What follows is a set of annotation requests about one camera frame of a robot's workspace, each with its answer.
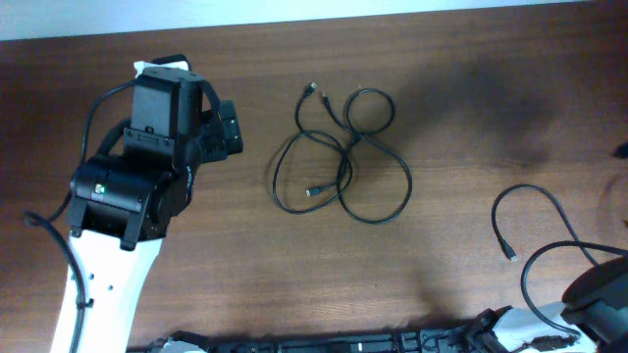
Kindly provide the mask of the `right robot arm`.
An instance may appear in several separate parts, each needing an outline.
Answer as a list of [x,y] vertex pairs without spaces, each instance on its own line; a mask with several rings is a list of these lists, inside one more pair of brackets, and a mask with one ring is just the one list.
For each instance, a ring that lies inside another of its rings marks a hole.
[[543,323],[530,309],[487,310],[464,332],[477,352],[627,353],[627,260],[593,267],[540,313],[570,333]]

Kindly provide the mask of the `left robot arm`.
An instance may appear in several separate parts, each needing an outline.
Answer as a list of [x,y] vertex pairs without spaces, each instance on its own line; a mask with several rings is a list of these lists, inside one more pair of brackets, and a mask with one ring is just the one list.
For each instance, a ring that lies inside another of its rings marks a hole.
[[124,352],[140,293],[198,168],[242,151],[236,107],[189,70],[154,66],[132,89],[131,116],[83,159],[61,241],[68,276],[51,349]]

